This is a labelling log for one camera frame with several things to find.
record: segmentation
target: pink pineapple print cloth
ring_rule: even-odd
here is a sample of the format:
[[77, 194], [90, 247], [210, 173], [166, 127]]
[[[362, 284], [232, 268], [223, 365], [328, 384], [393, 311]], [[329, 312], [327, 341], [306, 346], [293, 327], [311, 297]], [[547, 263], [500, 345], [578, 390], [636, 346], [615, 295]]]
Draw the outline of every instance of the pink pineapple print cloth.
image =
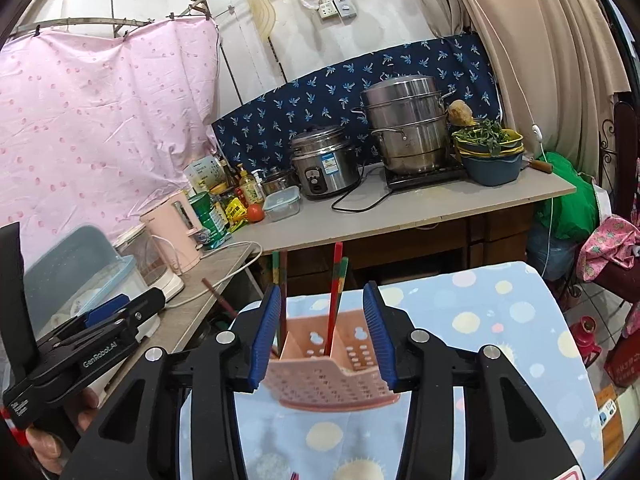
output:
[[0, 225], [28, 266], [82, 224], [111, 240], [187, 186], [214, 142], [218, 29], [186, 17], [126, 38], [47, 29], [0, 52]]
[[640, 240], [640, 230], [621, 218], [612, 215], [591, 234], [580, 249], [576, 274], [585, 282], [594, 280], [609, 262], [624, 269], [634, 266], [631, 247]]

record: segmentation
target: green can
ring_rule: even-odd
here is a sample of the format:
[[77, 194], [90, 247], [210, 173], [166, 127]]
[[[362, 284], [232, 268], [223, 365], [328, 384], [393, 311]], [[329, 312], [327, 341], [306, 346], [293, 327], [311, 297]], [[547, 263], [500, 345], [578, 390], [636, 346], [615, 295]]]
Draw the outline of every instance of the green can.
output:
[[198, 238], [198, 241], [208, 248], [214, 246], [225, 237], [226, 228], [220, 216], [217, 215], [215, 211], [211, 211], [212, 204], [209, 193], [198, 193], [189, 198], [189, 203], [206, 230], [206, 232]]

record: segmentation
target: silver screw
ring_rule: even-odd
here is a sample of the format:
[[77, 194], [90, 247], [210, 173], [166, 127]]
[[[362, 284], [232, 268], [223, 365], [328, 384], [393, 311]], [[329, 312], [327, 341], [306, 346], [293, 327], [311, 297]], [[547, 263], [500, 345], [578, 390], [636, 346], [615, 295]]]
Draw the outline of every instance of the silver screw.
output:
[[229, 330], [225, 330], [224, 332], [220, 332], [216, 336], [216, 341], [219, 342], [221, 345], [228, 345], [229, 343], [232, 343], [235, 338], [236, 338], [236, 334], [234, 334], [233, 332], [230, 332]]
[[145, 352], [145, 359], [147, 361], [158, 361], [162, 357], [162, 349], [154, 346]]
[[426, 343], [429, 340], [429, 332], [418, 328], [411, 332], [411, 339], [417, 343]]
[[486, 355], [489, 359], [497, 359], [500, 357], [500, 349], [494, 345], [487, 345], [482, 350], [482, 353]]

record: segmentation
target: tomato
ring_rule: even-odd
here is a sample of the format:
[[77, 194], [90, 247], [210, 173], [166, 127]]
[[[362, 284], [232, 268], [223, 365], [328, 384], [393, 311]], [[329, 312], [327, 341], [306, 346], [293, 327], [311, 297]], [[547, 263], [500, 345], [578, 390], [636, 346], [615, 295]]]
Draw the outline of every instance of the tomato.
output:
[[262, 206], [260, 204], [251, 204], [246, 209], [246, 219], [252, 224], [264, 220]]

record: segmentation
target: navy blue palm tree fabric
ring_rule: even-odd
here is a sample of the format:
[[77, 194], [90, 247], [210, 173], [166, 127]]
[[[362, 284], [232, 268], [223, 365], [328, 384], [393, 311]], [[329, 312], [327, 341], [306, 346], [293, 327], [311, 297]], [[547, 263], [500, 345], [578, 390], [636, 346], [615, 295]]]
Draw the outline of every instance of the navy blue palm tree fabric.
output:
[[499, 118], [494, 74], [476, 33], [407, 43], [316, 70], [269, 91], [220, 118], [213, 127], [225, 155], [248, 170], [288, 168], [290, 140], [311, 126], [341, 124], [358, 160], [371, 164], [380, 155], [362, 115], [360, 92], [391, 77], [435, 76], [438, 89], [455, 93], [478, 118]]

